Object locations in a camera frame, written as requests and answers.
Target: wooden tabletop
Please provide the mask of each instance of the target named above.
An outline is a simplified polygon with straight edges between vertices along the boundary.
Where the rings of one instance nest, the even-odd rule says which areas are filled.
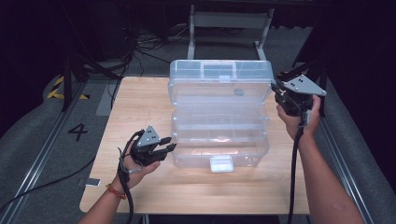
[[[117,172],[119,148],[135,132],[152,125],[160,137],[170,136],[171,106],[167,77],[125,77],[111,111],[90,178],[99,187],[86,187],[80,208],[87,212]],[[270,124],[270,149],[257,167],[235,167],[213,174],[210,168],[177,168],[168,154],[161,166],[131,190],[139,214],[287,214],[290,201],[292,141],[276,114],[272,93],[265,101]],[[122,200],[118,212],[129,212]],[[297,161],[294,214],[309,214],[304,174]]]

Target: black mount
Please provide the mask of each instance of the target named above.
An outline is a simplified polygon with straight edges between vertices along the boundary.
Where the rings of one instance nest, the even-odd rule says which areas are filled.
[[[271,89],[276,93],[276,102],[282,105],[287,115],[301,116],[312,109],[313,94],[326,95],[325,90],[303,74],[316,63],[305,63],[288,73],[276,75],[276,84],[272,84]]]
[[[171,137],[160,138],[153,127],[149,125],[147,129],[135,133],[138,138],[134,141],[131,149],[131,157],[138,164],[147,166],[155,161],[163,161],[168,152],[175,149],[176,144],[170,144],[164,149],[155,150],[157,146],[163,146],[171,142]]]

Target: number 4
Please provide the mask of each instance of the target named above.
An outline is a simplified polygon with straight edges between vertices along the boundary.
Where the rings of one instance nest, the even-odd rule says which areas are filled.
[[[88,131],[84,131],[84,127],[85,127],[85,125],[82,124],[82,123],[80,123],[80,124],[79,124],[78,126],[76,126],[75,128],[69,130],[69,133],[78,133],[76,142],[78,142],[78,140],[79,140],[79,138],[81,137],[81,134],[82,134],[82,133],[87,133],[87,132],[88,132]]]

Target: metal stand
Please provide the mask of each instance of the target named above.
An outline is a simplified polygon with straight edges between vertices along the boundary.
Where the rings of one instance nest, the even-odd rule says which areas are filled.
[[[90,78],[84,64],[89,65],[107,77],[113,79],[120,79],[120,77],[98,63],[76,54],[76,43],[73,42],[75,30],[61,1],[40,0],[40,3],[48,14],[48,22],[51,29],[56,32],[62,45],[62,54],[64,56],[64,107],[62,111],[64,112],[72,102],[71,74],[73,73],[78,82],[86,82]]]
[[[230,27],[230,28],[249,28],[262,29],[260,41],[255,42],[259,59],[265,61],[263,45],[267,37],[268,30],[273,18],[274,9],[271,8],[267,13],[226,13],[226,12],[195,12],[194,5],[190,11],[190,43],[187,59],[194,59],[195,52],[195,27]]]

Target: red bracelet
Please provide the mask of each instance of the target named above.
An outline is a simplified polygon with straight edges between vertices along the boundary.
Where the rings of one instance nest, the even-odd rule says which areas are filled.
[[[111,184],[106,185],[106,187],[107,187],[107,190],[108,190],[108,191],[112,192],[112,193],[115,194],[117,197],[119,197],[119,198],[121,198],[121,199],[123,199],[123,200],[126,199],[126,195],[125,195],[124,193],[121,194],[121,193],[119,193],[118,191],[114,190],[113,187],[111,187]]]

